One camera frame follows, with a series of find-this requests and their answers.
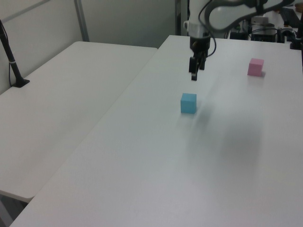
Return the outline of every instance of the wall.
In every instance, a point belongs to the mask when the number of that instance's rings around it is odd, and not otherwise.
[[[175,0],[82,0],[91,42],[159,48],[175,35]]]
[[[75,41],[82,41],[73,0],[48,1],[3,25],[22,77]],[[8,65],[0,44],[0,94],[9,88]]]

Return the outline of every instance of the stand base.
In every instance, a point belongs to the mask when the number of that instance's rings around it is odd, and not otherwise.
[[[21,88],[21,87],[23,87],[24,85],[26,85],[28,83],[29,83],[29,80],[28,79],[24,79],[24,83],[23,84],[13,84],[12,87]]]
[[[292,42],[290,44],[290,49],[291,50],[301,50],[302,49],[301,41],[299,41],[299,42]]]

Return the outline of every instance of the blue cube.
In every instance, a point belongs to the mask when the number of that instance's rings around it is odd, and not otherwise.
[[[181,98],[181,113],[193,114],[196,112],[197,95],[183,93]]]

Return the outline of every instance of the pink cube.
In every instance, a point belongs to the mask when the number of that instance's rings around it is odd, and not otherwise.
[[[264,60],[252,58],[250,60],[250,66],[248,67],[249,76],[261,77]]]

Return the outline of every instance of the table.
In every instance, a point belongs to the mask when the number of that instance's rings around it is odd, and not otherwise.
[[[0,194],[29,202],[155,48],[76,42],[0,96]]]
[[[301,226],[301,52],[217,43],[193,82],[189,37],[170,36],[12,227]]]

